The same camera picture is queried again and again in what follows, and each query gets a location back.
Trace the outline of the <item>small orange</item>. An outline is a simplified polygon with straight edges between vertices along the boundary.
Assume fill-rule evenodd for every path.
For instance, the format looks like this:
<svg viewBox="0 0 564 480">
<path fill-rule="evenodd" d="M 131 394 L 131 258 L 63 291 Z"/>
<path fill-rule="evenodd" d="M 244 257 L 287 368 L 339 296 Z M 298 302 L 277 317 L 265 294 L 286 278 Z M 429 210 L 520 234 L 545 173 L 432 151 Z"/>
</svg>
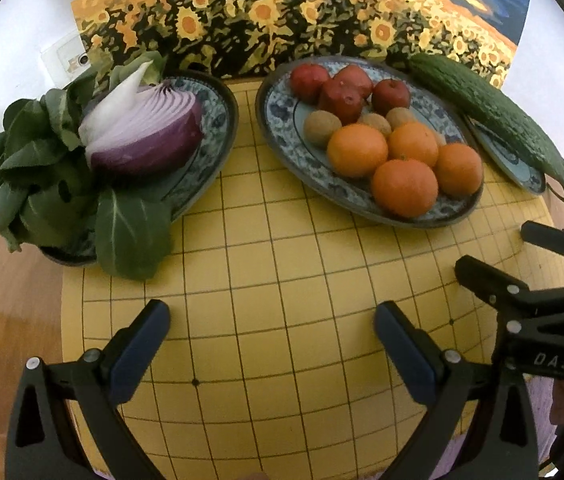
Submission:
<svg viewBox="0 0 564 480">
<path fill-rule="evenodd" d="M 470 146 L 451 143 L 439 148 L 434 173 L 442 192 L 453 198 L 465 198 L 480 189 L 483 162 Z"/>
</svg>

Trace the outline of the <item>large orange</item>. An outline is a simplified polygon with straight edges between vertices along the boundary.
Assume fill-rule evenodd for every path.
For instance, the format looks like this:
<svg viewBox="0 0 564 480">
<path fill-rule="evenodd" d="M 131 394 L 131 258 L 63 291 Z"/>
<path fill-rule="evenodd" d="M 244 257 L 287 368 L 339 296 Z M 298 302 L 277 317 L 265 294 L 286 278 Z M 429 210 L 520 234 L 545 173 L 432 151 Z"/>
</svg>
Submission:
<svg viewBox="0 0 564 480">
<path fill-rule="evenodd" d="M 434 171 L 424 162 L 392 159 L 375 170 L 371 193 L 378 207 L 412 219 L 434 207 L 439 187 Z"/>
</svg>

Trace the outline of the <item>kiwi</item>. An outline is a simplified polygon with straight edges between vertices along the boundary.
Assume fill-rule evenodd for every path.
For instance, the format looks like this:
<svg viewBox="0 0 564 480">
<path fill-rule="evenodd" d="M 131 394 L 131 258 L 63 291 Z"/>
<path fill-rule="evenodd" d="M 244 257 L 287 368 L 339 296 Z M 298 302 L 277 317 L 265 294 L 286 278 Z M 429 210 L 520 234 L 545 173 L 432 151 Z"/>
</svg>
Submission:
<svg viewBox="0 0 564 480">
<path fill-rule="evenodd" d="M 389 124 L 389 121 L 382 115 L 376 113 L 367 113 L 362 114 L 358 119 L 359 124 L 369 126 L 378 130 L 382 133 L 385 138 L 390 136 L 390 133 L 393 132 L 393 128 Z"/>
<path fill-rule="evenodd" d="M 326 110 L 314 110 L 303 123 L 305 139 L 316 148 L 326 148 L 331 136 L 343 125 L 340 119 Z"/>
<path fill-rule="evenodd" d="M 443 134 L 439 133 L 436 130 L 433 130 L 434 133 L 434 137 L 436 139 L 436 142 L 439 146 L 444 146 L 447 144 L 447 140 L 446 140 L 446 136 L 444 136 Z"/>
<path fill-rule="evenodd" d="M 408 107 L 394 107 L 386 114 L 386 120 L 393 130 L 411 124 L 411 122 L 417 122 L 416 117 Z"/>
</svg>

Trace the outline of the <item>purple fuzzy cloth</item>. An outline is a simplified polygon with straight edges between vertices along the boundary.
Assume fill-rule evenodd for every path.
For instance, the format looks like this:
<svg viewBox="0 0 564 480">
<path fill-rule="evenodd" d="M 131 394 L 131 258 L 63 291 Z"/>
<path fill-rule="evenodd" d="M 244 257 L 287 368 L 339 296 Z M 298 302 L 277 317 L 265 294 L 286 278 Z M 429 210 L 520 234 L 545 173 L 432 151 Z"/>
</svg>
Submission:
<svg viewBox="0 0 564 480">
<path fill-rule="evenodd" d="M 551 445 L 555 439 L 555 426 L 550 422 L 550 408 L 552 405 L 553 379 L 545 377 L 528 377 L 526 382 L 527 391 L 532 404 L 536 425 L 536 437 L 538 442 L 538 462 L 543 463 L 549 456 Z M 456 460 L 460 449 L 471 425 L 471 416 L 462 418 L 462 432 L 453 437 L 447 445 L 442 459 L 431 475 L 437 479 L 446 474 Z"/>
</svg>

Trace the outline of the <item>blue white right plate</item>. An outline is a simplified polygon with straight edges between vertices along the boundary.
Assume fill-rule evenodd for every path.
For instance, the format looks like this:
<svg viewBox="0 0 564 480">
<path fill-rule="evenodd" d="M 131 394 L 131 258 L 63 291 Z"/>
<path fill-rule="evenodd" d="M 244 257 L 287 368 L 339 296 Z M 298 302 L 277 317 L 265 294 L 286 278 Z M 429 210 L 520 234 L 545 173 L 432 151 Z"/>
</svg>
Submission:
<svg viewBox="0 0 564 480">
<path fill-rule="evenodd" d="M 464 116 L 464 120 L 477 144 L 513 183 L 534 195 L 541 195 L 546 190 L 546 177 L 542 172 L 521 160 L 480 122 L 468 116 Z"/>
</svg>

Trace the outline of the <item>blue white plate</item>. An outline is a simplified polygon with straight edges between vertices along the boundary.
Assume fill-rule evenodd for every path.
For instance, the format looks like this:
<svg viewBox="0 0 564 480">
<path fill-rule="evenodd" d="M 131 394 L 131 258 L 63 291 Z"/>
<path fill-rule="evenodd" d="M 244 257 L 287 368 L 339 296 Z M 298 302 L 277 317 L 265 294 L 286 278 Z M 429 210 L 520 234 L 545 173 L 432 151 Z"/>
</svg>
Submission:
<svg viewBox="0 0 564 480">
<path fill-rule="evenodd" d="M 156 273 L 172 250 L 172 222 L 219 174 L 239 118 L 234 98 L 216 79 L 165 80 L 201 102 L 204 137 L 191 158 L 157 174 L 107 174 L 90 169 L 82 143 L 55 165 L 53 184 L 28 197 L 19 217 L 28 243 L 61 263 L 98 262 L 131 280 Z"/>
<path fill-rule="evenodd" d="M 464 120 L 477 144 L 513 183 L 534 195 L 541 195 L 546 190 L 546 177 L 542 172 L 521 160 L 480 122 L 468 116 L 464 116 Z"/>
<path fill-rule="evenodd" d="M 411 76 L 382 63 L 350 56 L 319 56 L 308 61 L 325 67 L 332 75 L 348 65 L 357 65 L 373 82 L 383 79 L 404 82 L 411 92 L 411 110 L 416 119 L 444 136 L 449 143 L 463 143 L 475 148 L 476 142 L 461 114 Z M 462 200 L 439 194 L 430 211 L 421 217 L 406 219 L 382 211 L 375 204 L 368 180 L 345 179 L 334 174 L 325 151 L 310 144 L 303 133 L 303 124 L 315 108 L 300 102 L 291 91 L 291 71 L 301 64 L 302 60 L 283 64 L 266 76 L 256 100 L 257 121 L 265 142 L 294 176 L 334 204 L 389 226 L 435 229 L 468 218 L 480 202 L 480 191 Z"/>
</svg>

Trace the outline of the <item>red fruit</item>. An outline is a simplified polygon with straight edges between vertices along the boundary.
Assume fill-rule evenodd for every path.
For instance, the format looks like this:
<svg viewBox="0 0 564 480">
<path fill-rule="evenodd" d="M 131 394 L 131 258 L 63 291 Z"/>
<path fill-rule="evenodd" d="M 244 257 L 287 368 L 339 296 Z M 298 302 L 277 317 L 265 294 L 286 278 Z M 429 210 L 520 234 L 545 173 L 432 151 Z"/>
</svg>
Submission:
<svg viewBox="0 0 564 480">
<path fill-rule="evenodd" d="M 364 100 L 359 91 L 344 81 L 331 79 L 323 84 L 318 109 L 335 115 L 346 126 L 356 122 L 363 111 Z"/>
<path fill-rule="evenodd" d="M 386 116 L 394 108 L 409 108 L 410 103 L 410 90 L 402 80 L 383 79 L 375 84 L 372 107 L 376 114 Z"/>
<path fill-rule="evenodd" d="M 329 71 L 322 65 L 305 63 L 291 71 L 289 85 L 299 101 L 315 105 L 320 99 L 323 84 L 331 79 Z"/>
<path fill-rule="evenodd" d="M 367 76 L 367 73 L 359 65 L 355 64 L 342 68 L 334 76 L 334 80 L 355 88 L 363 100 L 366 100 L 374 89 L 372 79 Z"/>
</svg>

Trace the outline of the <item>yellow go board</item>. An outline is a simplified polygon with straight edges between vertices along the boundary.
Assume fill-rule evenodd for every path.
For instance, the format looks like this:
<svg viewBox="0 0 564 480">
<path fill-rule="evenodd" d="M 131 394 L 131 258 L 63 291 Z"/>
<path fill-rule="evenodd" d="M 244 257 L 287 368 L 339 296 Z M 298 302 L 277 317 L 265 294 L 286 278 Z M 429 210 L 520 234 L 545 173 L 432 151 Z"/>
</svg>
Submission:
<svg viewBox="0 0 564 480">
<path fill-rule="evenodd" d="M 151 280 L 68 268 L 62 353 L 103 347 L 149 299 L 171 327 L 121 409 L 169 479 L 353 479 L 385 468 L 423 416 L 373 330 L 393 300 L 442 348 L 486 362 L 495 311 L 461 287 L 470 255 L 536 289 L 564 286 L 564 259 L 522 242 L 544 201 L 487 170 L 477 208 L 411 230 L 355 216 L 306 188 L 257 126 L 257 84 L 234 84 L 239 131 L 222 174 L 172 226 Z"/>
</svg>

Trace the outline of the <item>red fruit front left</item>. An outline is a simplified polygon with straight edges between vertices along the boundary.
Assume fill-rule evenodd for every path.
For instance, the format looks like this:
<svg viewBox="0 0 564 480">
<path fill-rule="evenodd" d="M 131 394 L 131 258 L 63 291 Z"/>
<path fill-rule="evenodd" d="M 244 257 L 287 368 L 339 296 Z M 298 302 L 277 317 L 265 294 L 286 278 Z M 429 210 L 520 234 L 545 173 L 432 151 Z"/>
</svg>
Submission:
<svg viewBox="0 0 564 480">
<path fill-rule="evenodd" d="M 356 122 L 363 111 L 364 100 L 359 91 L 344 81 L 331 79 L 323 84 L 318 109 L 335 115 L 346 126 Z"/>
</svg>

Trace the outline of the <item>green leafy vegetable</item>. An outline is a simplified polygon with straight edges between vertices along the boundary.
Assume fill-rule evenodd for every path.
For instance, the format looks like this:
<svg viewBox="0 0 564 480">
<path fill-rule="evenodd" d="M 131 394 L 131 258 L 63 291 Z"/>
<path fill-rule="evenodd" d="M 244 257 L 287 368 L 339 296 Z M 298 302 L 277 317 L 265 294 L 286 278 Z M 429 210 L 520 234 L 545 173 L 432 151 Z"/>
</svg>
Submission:
<svg viewBox="0 0 564 480">
<path fill-rule="evenodd" d="M 161 54 L 146 52 L 138 58 L 159 61 L 163 78 L 166 60 Z M 7 107 L 0 133 L 0 235 L 13 252 L 28 243 L 19 220 L 28 197 L 52 185 L 55 165 L 81 148 L 78 129 L 85 107 L 114 85 L 111 75 L 116 68 L 135 60 L 116 66 L 106 89 L 99 89 L 96 69 L 89 68 L 40 99 L 23 99 Z"/>
</svg>

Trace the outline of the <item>blue white centre plate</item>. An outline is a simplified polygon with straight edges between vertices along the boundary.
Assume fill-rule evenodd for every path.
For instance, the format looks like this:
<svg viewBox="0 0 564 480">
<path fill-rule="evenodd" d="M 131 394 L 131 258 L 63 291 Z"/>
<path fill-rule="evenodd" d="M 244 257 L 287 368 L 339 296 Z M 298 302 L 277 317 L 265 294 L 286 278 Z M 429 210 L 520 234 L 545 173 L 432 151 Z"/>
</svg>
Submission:
<svg viewBox="0 0 564 480">
<path fill-rule="evenodd" d="M 382 63 L 350 56 L 319 56 L 308 61 L 325 67 L 332 75 L 348 65 L 357 65 L 373 82 L 383 79 L 404 82 L 411 92 L 411 110 L 416 119 L 444 136 L 449 143 L 463 143 L 475 148 L 476 142 L 461 114 L 411 76 Z M 294 176 L 334 204 L 389 226 L 435 229 L 468 218 L 480 202 L 480 191 L 462 200 L 439 194 L 430 211 L 421 217 L 406 219 L 382 211 L 375 204 L 368 180 L 345 179 L 334 174 L 325 151 L 310 144 L 303 133 L 303 124 L 315 108 L 300 102 L 291 91 L 291 71 L 301 64 L 302 60 L 283 64 L 266 76 L 256 100 L 257 121 L 265 142 Z"/>
</svg>

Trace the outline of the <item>red fruit back left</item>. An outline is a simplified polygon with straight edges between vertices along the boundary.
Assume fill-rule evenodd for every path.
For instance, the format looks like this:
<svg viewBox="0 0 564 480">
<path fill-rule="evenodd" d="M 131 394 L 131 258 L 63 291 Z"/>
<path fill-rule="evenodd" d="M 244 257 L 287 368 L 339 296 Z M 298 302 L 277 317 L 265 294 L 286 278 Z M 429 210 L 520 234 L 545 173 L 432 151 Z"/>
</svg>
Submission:
<svg viewBox="0 0 564 480">
<path fill-rule="evenodd" d="M 323 84 L 331 79 L 329 71 L 322 65 L 305 63 L 291 71 L 289 85 L 299 101 L 315 105 L 320 99 Z"/>
</svg>

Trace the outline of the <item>blue white left plate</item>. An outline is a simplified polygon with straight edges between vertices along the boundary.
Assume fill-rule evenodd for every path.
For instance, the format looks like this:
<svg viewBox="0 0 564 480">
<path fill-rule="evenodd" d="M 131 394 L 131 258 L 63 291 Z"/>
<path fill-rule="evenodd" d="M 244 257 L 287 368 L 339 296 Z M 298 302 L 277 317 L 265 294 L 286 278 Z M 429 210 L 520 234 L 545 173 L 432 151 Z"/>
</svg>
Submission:
<svg viewBox="0 0 564 480">
<path fill-rule="evenodd" d="M 131 280 L 156 273 L 172 250 L 172 222 L 219 174 L 239 118 L 234 98 L 216 79 L 165 80 L 201 102 L 204 137 L 191 158 L 157 174 L 107 174 L 90 169 L 82 143 L 55 165 L 53 184 L 28 197 L 19 217 L 28 243 L 61 263 L 98 262 Z"/>
</svg>

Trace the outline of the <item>halved red onion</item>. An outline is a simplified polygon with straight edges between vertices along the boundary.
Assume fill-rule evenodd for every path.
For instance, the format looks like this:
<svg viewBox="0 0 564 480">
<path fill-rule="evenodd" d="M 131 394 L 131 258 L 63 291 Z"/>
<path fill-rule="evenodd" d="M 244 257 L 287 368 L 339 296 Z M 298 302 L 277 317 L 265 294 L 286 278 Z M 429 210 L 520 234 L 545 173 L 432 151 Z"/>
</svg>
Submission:
<svg viewBox="0 0 564 480">
<path fill-rule="evenodd" d="M 112 73 L 114 85 L 79 127 L 91 170 L 157 174 L 185 165 L 201 144 L 201 102 L 161 78 L 159 65 L 138 58 Z"/>
</svg>

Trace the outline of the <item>white wall socket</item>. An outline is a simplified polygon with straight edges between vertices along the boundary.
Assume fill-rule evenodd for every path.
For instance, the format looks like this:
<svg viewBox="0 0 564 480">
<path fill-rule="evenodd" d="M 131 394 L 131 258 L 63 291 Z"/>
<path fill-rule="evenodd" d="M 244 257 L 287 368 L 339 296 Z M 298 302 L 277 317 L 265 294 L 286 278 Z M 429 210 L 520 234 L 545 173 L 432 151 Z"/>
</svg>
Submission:
<svg viewBox="0 0 564 480">
<path fill-rule="evenodd" d="M 59 39 L 54 53 L 62 71 L 68 76 L 78 76 L 90 66 L 84 44 L 79 34 L 69 34 Z"/>
</svg>

